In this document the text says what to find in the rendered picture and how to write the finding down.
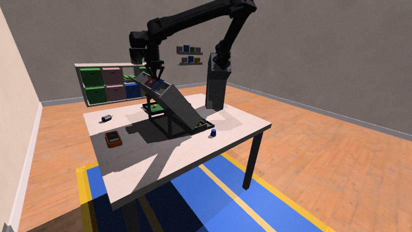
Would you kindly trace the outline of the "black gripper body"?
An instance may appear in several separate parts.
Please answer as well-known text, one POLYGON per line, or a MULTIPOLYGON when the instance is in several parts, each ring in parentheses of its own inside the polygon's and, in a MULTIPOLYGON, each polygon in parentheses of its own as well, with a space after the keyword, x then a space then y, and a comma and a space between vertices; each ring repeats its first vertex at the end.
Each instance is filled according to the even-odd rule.
POLYGON ((150 67, 160 67, 162 66, 162 64, 164 64, 164 61, 160 60, 159 49, 154 49, 154 50, 156 51, 156 61, 149 61, 149 60, 144 59, 144 62, 146 62, 146 65, 150 67))

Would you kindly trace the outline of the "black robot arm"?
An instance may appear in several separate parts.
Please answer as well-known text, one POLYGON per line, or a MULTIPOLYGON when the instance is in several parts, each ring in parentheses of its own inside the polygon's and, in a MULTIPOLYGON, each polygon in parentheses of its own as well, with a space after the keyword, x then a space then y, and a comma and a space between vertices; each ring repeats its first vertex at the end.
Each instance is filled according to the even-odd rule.
POLYGON ((172 16, 152 19, 147 23, 148 31, 130 32, 131 48, 139 48, 129 48, 131 59, 135 63, 143 58, 148 61, 156 61, 155 49, 159 49, 159 45, 167 37, 211 19, 229 15, 230 19, 233 18, 233 20, 224 39, 215 46, 217 55, 212 59, 224 70, 231 64, 229 59, 233 42, 249 15, 254 13, 256 9, 254 0, 214 0, 172 16))

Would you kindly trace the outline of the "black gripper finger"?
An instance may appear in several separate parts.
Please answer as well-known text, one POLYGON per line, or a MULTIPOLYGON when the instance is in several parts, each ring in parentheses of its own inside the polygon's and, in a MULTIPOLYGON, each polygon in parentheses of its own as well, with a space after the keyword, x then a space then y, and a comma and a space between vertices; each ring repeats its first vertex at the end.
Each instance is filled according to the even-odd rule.
POLYGON ((151 71, 152 71, 152 73, 153 73, 156 81, 159 81, 159 80, 160 80, 160 77, 161 77, 161 75, 162 75, 162 72, 163 72, 163 70, 164 70, 165 67, 164 67, 164 66, 160 66, 160 67, 151 67, 151 66, 150 66, 150 68, 151 68, 151 71), (156 75, 155 70, 160 70, 158 77, 157 77, 157 75, 156 75))
POLYGON ((150 69, 149 69, 150 66, 148 66, 148 65, 146 65, 146 64, 145 64, 144 66, 145 66, 145 68, 147 69, 148 73, 150 74, 151 78, 154 79, 155 77, 154 77, 154 75, 152 75, 152 73, 151 73, 151 71, 150 71, 150 69))

